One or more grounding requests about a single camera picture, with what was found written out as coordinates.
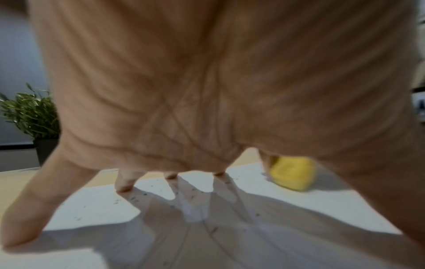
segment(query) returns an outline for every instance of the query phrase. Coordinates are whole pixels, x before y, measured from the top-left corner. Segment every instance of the green plant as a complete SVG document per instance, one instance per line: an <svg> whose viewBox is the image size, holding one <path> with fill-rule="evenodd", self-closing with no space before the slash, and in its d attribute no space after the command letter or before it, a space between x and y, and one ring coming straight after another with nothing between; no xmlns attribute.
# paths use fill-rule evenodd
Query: green plant
<svg viewBox="0 0 425 269"><path fill-rule="evenodd" d="M3 117L34 140L58 139L61 130L50 92L33 89L28 83L26 85L32 93L18 93L15 100L0 94L0 111ZM37 94L35 90L46 92L46 96Z"/></svg>

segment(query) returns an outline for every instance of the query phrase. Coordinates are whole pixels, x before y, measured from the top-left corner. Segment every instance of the potted plant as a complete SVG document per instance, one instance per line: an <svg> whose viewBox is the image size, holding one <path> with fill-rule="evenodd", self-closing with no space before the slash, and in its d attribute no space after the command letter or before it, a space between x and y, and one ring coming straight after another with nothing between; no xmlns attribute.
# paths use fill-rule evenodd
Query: potted plant
<svg viewBox="0 0 425 269"><path fill-rule="evenodd" d="M58 144L61 129L50 92L26 85L31 94L18 93L14 100L0 94L0 110L8 122L32 137L41 166Z"/></svg>

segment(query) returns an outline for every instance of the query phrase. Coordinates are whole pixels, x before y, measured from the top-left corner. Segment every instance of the yellow sponge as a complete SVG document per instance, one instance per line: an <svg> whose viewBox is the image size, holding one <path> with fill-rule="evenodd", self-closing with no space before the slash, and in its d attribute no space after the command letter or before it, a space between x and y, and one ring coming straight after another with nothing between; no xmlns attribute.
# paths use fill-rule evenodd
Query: yellow sponge
<svg viewBox="0 0 425 269"><path fill-rule="evenodd" d="M270 176L281 187L305 191L314 181L315 164L304 157L279 157L270 168Z"/></svg>

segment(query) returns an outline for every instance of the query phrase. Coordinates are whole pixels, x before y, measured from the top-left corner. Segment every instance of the white wall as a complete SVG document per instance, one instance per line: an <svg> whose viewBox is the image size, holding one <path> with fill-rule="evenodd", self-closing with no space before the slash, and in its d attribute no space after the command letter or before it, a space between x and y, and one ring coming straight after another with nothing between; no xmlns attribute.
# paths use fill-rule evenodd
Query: white wall
<svg viewBox="0 0 425 269"><path fill-rule="evenodd" d="M24 4L11 8L0 1L0 92L12 98L27 91L25 83L46 88L47 81ZM31 142L13 124L0 118L0 145Z"/></svg>

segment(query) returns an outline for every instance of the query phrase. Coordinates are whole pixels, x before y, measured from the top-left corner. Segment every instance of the black plant pot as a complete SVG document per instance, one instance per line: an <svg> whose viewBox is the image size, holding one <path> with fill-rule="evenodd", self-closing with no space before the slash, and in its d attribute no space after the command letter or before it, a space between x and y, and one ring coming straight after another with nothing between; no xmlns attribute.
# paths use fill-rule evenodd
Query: black plant pot
<svg viewBox="0 0 425 269"><path fill-rule="evenodd" d="M37 151L40 166L47 160L55 147L58 145L58 139L40 139L34 140L34 147Z"/></svg>

